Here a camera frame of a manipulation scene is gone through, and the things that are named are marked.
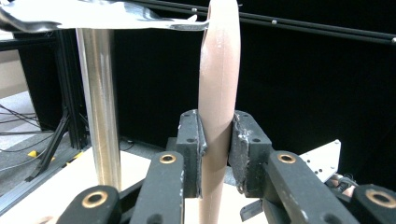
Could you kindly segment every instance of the silver cylindrical rod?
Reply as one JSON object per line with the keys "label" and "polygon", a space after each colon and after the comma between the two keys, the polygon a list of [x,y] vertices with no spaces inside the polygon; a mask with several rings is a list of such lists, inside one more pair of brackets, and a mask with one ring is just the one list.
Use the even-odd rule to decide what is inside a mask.
{"label": "silver cylindrical rod", "polygon": [[113,88],[113,31],[77,29],[85,103],[98,182],[120,190],[120,148]]}

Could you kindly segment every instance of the black cable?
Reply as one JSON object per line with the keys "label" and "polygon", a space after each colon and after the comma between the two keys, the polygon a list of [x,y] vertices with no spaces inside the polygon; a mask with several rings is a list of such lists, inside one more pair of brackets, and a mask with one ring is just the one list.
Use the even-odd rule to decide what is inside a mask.
{"label": "black cable", "polygon": [[19,134],[34,134],[34,133],[53,133],[53,131],[32,131],[32,132],[19,132],[19,133],[0,133],[0,136],[19,135]]}
{"label": "black cable", "polygon": [[120,146],[120,150],[121,151],[126,151],[126,150],[131,149],[134,146],[134,143],[128,143],[128,144],[130,144],[130,146],[128,146],[127,148],[121,148],[121,146]]}
{"label": "black cable", "polygon": [[[14,111],[14,110],[8,109],[8,108],[6,108],[6,107],[3,106],[3,105],[0,105],[0,108],[3,108],[3,109],[5,109],[6,111],[9,112],[9,114],[8,114],[8,113],[3,113],[3,114],[13,115],[13,116],[15,116],[15,117],[17,117],[17,118],[19,118],[19,119],[21,119],[21,120],[24,120],[25,122],[28,122],[28,123],[30,123],[30,124],[36,126],[37,128],[40,128],[40,129],[41,129],[40,126],[35,125],[35,124],[33,124],[33,123],[31,123],[31,122],[25,120],[25,119],[31,119],[31,118],[29,118],[29,117],[26,117],[25,115],[35,114],[35,113],[25,113],[25,114],[21,114],[21,113],[18,113],[18,112],[16,112],[16,111]],[[52,125],[48,125],[47,123],[41,122],[41,121],[39,121],[39,120],[37,120],[37,119],[32,119],[32,120],[34,120],[34,121],[36,121],[36,122],[39,122],[40,124],[44,124],[44,125],[47,125],[47,126],[53,128],[53,129],[55,129],[55,127],[52,127]]]}
{"label": "black cable", "polygon": [[44,139],[42,139],[42,140],[40,140],[40,141],[38,141],[38,142],[36,142],[36,143],[30,145],[29,147],[24,147],[24,148],[20,148],[20,149],[17,149],[17,150],[12,150],[12,151],[6,150],[6,149],[1,149],[1,148],[0,148],[0,151],[2,151],[2,152],[20,152],[20,151],[24,151],[24,150],[26,150],[26,149],[28,149],[28,148],[30,148],[30,147],[36,146],[36,145],[38,145],[38,144],[44,142],[45,140],[51,138],[52,136],[53,136],[53,134],[51,134],[50,136],[48,136],[48,137],[46,137],[46,138],[44,138]]}
{"label": "black cable", "polygon": [[339,178],[337,181],[338,181],[338,186],[335,188],[335,190],[337,190],[340,193],[344,192],[346,189],[349,189],[351,186],[355,186],[355,187],[358,186],[358,184],[353,179],[352,174],[344,174],[344,176]]}
{"label": "black cable", "polygon": [[27,123],[30,123],[30,124],[32,124],[33,126],[36,126],[37,128],[40,128],[41,129],[41,127],[40,126],[38,126],[38,125],[36,125],[36,124],[33,124],[32,122],[29,122],[29,120],[27,120],[26,118],[26,116],[24,116],[24,115],[22,115],[22,114],[19,114],[18,112],[15,112],[15,111],[13,111],[13,110],[11,110],[11,109],[8,109],[8,108],[6,108],[5,106],[3,106],[3,105],[1,105],[0,104],[0,108],[3,108],[3,109],[5,109],[6,111],[8,111],[9,113],[12,113],[15,117],[17,117],[17,118],[19,118],[19,119],[23,119],[25,122],[27,122]]}
{"label": "black cable", "polygon": [[[11,114],[11,113],[4,113],[4,112],[0,112],[0,114],[2,114],[2,115],[14,115],[14,114]],[[35,113],[19,113],[19,114],[22,114],[22,115],[35,115]]]}
{"label": "black cable", "polygon": [[18,165],[8,166],[8,167],[6,167],[6,168],[0,169],[0,172],[6,171],[6,170],[9,170],[9,169],[12,169],[12,168],[17,168],[17,167],[23,166],[24,164],[27,164],[27,163],[29,163],[29,162],[31,162],[31,161],[35,161],[35,160],[37,160],[41,155],[43,155],[43,154],[47,151],[47,149],[48,149],[48,148],[44,149],[44,151],[42,151],[37,157],[32,158],[32,159],[29,160],[29,161],[23,162],[23,163],[18,164]]}
{"label": "black cable", "polygon": [[23,119],[9,119],[9,120],[6,120],[6,121],[1,121],[0,124],[2,124],[2,123],[15,122],[15,121],[19,121],[19,120],[23,120]]}

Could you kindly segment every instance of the black tripod leg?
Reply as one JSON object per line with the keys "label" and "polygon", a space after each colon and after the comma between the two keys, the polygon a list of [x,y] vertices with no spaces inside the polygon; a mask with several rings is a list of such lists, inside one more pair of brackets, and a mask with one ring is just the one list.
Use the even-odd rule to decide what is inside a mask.
{"label": "black tripod leg", "polygon": [[33,173],[26,178],[26,181],[31,181],[41,173],[43,173],[50,165],[50,161],[52,160],[53,155],[55,154],[56,149],[61,143],[62,138],[64,137],[64,133],[67,130],[67,126],[69,124],[69,112],[66,107],[64,107],[64,112],[59,122],[58,127],[55,130],[54,135],[52,136],[49,145],[47,146],[46,152],[41,159],[41,162],[37,165]]}

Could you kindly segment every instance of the cable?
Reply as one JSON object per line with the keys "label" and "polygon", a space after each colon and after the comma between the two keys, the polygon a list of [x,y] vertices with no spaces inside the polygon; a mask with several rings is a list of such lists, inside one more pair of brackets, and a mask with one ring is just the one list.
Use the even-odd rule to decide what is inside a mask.
{"label": "cable", "polygon": [[53,133],[53,131],[32,131],[32,132],[20,132],[20,133],[0,133],[0,136],[8,135],[19,135],[19,134],[34,134],[34,133]]}
{"label": "cable", "polygon": [[36,145],[38,145],[38,144],[44,142],[45,140],[51,138],[52,136],[53,136],[53,134],[51,134],[50,136],[48,136],[48,137],[46,137],[46,138],[44,138],[44,139],[42,139],[42,140],[40,140],[40,141],[38,141],[38,142],[36,142],[36,143],[30,145],[29,147],[24,147],[24,148],[17,149],[17,150],[12,150],[12,151],[11,151],[11,150],[6,150],[6,149],[1,149],[1,148],[0,148],[0,151],[2,151],[2,152],[20,152],[20,151],[24,151],[24,150],[26,150],[26,149],[28,149],[28,148],[30,148],[30,147],[36,146]]}
{"label": "cable", "polygon": [[0,124],[2,124],[2,123],[10,123],[10,122],[19,121],[19,120],[23,120],[23,119],[10,119],[10,120],[6,120],[6,121],[1,121]]}
{"label": "cable", "polygon": [[41,128],[40,126],[38,126],[38,125],[36,125],[36,124],[33,124],[32,122],[29,122],[29,120],[27,120],[26,118],[26,116],[24,116],[24,115],[22,115],[22,114],[19,114],[18,112],[15,112],[15,111],[13,111],[13,110],[11,110],[11,109],[8,109],[8,108],[6,108],[5,106],[3,106],[3,105],[1,105],[0,104],[0,108],[3,108],[3,109],[5,109],[6,111],[8,111],[9,113],[12,113],[15,117],[17,117],[17,118],[19,118],[19,119],[23,119],[25,122],[28,122],[28,123],[30,123],[30,124],[32,124],[33,126],[36,126],[37,128]]}
{"label": "cable", "polygon": [[134,143],[128,143],[128,144],[130,144],[130,146],[128,146],[127,148],[121,148],[121,146],[120,146],[120,150],[121,151],[126,151],[126,150],[131,149],[134,146]]}
{"label": "cable", "polygon": [[8,166],[8,167],[6,167],[6,168],[0,169],[0,172],[6,171],[6,170],[9,170],[9,169],[12,169],[12,168],[16,168],[16,167],[19,167],[19,166],[23,166],[24,164],[27,164],[27,163],[32,162],[32,161],[34,161],[34,160],[37,160],[41,155],[43,155],[44,152],[47,151],[47,149],[48,149],[48,148],[44,149],[37,157],[32,158],[32,159],[29,160],[29,161],[23,162],[23,163],[18,164],[18,165]]}
{"label": "cable", "polygon": [[340,182],[340,183],[346,183],[346,184],[348,184],[349,186],[355,186],[355,187],[357,187],[358,186],[358,184],[355,182],[355,181],[353,181],[352,179],[350,179],[350,178],[348,178],[348,177],[341,177],[339,180],[338,180],[338,182]]}
{"label": "cable", "polygon": [[[24,120],[25,122],[28,122],[28,123],[30,123],[30,124],[36,126],[37,128],[40,128],[40,129],[41,129],[40,126],[37,126],[36,124],[33,124],[33,123],[29,122],[28,120],[26,120],[26,119],[31,119],[31,118],[26,117],[25,115],[31,115],[31,114],[34,114],[34,115],[35,115],[35,113],[25,113],[25,114],[21,114],[21,113],[18,113],[18,112],[16,112],[16,111],[14,111],[14,110],[8,109],[8,108],[6,108],[6,107],[3,106],[3,105],[0,105],[0,108],[3,108],[3,109],[5,109],[6,111],[9,112],[9,113],[0,113],[0,114],[13,115],[13,116],[17,117],[18,119]],[[48,125],[47,123],[44,123],[44,122],[42,122],[42,121],[38,121],[37,119],[32,119],[32,120],[34,120],[35,122],[39,122],[39,123],[41,123],[41,124],[47,125],[47,126],[53,128],[53,129],[55,129],[54,127],[52,127],[52,125]]]}
{"label": "cable", "polygon": [[[2,115],[14,115],[14,114],[11,114],[11,113],[4,113],[4,112],[0,112],[0,114],[2,114]],[[19,114],[21,114],[21,115],[35,115],[35,113],[19,113]]]}

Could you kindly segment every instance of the reflective metal surface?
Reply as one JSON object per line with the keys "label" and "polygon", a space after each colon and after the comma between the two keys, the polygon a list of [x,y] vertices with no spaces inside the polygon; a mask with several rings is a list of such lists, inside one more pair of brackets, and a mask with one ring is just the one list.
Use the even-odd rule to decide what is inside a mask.
{"label": "reflective metal surface", "polygon": [[161,18],[129,2],[95,0],[16,0],[0,6],[0,29],[28,33],[68,28],[171,29],[203,31],[208,21]]}
{"label": "reflective metal surface", "polygon": [[100,185],[120,190],[117,129],[110,30],[77,29],[78,51],[96,173]]}

